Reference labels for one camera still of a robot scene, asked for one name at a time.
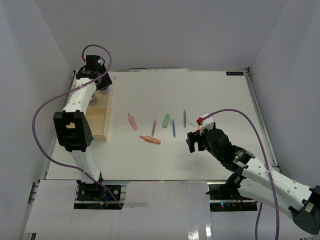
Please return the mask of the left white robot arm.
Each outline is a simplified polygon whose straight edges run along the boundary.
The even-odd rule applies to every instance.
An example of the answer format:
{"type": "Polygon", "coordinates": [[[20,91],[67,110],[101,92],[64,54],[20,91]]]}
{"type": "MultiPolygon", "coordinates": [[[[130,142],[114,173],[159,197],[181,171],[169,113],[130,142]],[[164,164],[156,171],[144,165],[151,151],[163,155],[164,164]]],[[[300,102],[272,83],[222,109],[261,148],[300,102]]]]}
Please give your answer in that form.
{"type": "Polygon", "coordinates": [[[61,112],[55,112],[53,122],[58,143],[73,157],[80,170],[79,184],[91,184],[88,193],[99,200],[105,196],[106,187],[98,181],[102,178],[90,149],[92,130],[86,118],[86,111],[93,94],[106,90],[112,84],[102,58],[87,55],[85,66],[75,74],[74,91],[61,112]]]}

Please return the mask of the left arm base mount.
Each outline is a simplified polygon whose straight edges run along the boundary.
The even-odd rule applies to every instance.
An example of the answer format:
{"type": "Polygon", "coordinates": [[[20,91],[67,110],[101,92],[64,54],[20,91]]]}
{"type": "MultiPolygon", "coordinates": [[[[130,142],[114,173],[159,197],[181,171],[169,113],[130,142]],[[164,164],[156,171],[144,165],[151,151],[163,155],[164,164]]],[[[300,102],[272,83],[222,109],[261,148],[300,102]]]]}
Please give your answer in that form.
{"type": "Polygon", "coordinates": [[[121,210],[124,205],[120,184],[84,183],[77,180],[73,208],[75,210],[121,210]]]}

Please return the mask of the orange highlighter pen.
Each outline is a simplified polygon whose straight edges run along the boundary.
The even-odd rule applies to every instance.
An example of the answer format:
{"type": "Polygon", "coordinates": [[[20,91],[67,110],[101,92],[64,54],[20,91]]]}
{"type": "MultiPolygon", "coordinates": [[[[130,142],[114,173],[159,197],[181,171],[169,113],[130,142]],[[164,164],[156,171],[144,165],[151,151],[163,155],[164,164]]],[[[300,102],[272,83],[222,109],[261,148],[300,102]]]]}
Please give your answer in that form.
{"type": "Polygon", "coordinates": [[[161,144],[161,141],[159,139],[156,139],[152,136],[148,136],[148,135],[140,135],[139,136],[141,139],[145,140],[146,142],[149,142],[149,143],[153,143],[153,144],[156,144],[156,145],[160,145],[161,144]]]}

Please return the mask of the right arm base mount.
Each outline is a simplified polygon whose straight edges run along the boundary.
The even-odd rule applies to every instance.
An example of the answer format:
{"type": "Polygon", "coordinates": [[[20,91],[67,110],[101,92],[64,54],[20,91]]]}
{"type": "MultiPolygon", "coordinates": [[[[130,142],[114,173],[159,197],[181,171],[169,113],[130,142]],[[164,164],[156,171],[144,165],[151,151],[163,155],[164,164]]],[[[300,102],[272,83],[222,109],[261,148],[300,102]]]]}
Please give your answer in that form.
{"type": "Polygon", "coordinates": [[[233,173],[226,182],[208,183],[209,206],[212,213],[257,211],[257,201],[240,195],[240,183],[245,178],[233,173]]]}

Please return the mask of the green highlighter pen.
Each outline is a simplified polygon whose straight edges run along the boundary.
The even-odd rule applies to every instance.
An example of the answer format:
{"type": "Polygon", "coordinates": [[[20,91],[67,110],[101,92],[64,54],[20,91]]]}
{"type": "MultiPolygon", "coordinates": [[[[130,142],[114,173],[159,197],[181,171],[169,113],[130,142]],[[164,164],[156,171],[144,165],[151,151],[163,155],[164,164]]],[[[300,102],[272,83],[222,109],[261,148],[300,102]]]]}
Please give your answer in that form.
{"type": "Polygon", "coordinates": [[[162,127],[167,128],[170,121],[170,115],[167,113],[163,119],[162,127]]]}

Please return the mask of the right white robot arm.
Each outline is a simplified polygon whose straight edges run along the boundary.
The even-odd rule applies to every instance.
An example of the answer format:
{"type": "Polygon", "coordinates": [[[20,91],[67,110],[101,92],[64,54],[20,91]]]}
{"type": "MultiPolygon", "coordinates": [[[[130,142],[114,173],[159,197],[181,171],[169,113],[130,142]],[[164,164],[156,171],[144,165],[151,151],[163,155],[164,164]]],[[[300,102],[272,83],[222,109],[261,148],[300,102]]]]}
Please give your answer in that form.
{"type": "Polygon", "coordinates": [[[210,196],[253,199],[275,207],[303,231],[320,233],[319,185],[310,187],[268,169],[248,150],[233,145],[221,129],[189,132],[186,143],[191,153],[207,151],[232,172],[224,185],[209,190],[210,196]]]}

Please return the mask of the clear round container purple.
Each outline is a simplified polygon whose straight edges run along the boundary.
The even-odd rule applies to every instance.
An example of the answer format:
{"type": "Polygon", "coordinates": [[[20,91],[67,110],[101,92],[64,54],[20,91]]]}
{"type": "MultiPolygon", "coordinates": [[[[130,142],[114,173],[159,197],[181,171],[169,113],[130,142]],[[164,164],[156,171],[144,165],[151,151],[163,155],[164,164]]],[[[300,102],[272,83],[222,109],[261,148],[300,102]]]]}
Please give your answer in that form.
{"type": "Polygon", "coordinates": [[[102,95],[107,95],[110,91],[110,88],[109,86],[106,86],[106,87],[103,87],[99,90],[99,92],[102,94],[102,95]]]}

